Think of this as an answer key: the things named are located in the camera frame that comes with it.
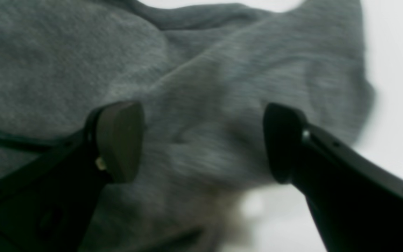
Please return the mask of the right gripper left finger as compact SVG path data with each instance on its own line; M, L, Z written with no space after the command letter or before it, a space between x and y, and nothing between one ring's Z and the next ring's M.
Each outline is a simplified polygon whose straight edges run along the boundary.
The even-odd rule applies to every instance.
M0 137L41 153L0 179L0 252L76 252L103 188L135 179L143 133L143 106L122 101L94 109L83 129L52 145Z

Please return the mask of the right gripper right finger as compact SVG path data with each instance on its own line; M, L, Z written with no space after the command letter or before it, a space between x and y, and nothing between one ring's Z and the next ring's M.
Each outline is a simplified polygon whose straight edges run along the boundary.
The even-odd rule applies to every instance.
M403 252L403 179L270 103L263 116L270 170L304 196L328 252Z

